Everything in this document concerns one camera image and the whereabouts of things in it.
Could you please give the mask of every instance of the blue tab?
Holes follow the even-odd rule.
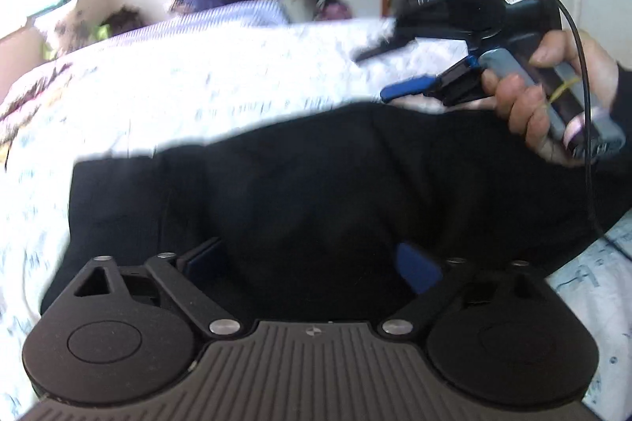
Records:
[[[465,62],[467,62],[468,66],[472,69],[480,68],[480,64],[478,63],[478,59],[474,55],[468,55],[465,58]]]
[[[421,94],[432,87],[436,81],[436,77],[431,75],[422,75],[404,82],[387,85],[380,91],[380,98],[382,98],[384,103],[389,103],[396,98],[408,96],[409,94]]]

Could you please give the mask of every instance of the yellow wire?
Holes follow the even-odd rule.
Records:
[[[562,94],[564,94],[564,91],[570,88],[571,85],[578,84],[580,81],[581,79],[576,76],[569,81],[563,82],[555,91],[553,91],[551,96],[549,96],[549,104],[553,103],[560,96],[562,96]]]

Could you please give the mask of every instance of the ribbed gray surface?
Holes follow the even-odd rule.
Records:
[[[597,421],[581,403],[505,413],[442,385],[411,345],[360,323],[261,323],[215,342],[170,391],[117,408],[44,400],[26,421]]]

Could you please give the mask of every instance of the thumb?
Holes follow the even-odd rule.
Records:
[[[551,68],[562,61],[573,66],[577,60],[577,46],[573,33],[563,30],[551,30],[542,38],[538,49],[533,52],[530,63],[538,68]]]

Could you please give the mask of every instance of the sleeve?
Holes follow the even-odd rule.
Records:
[[[632,71],[619,66],[619,87],[610,114],[612,120],[626,135],[621,152],[598,164],[598,171],[614,174],[632,174]]]

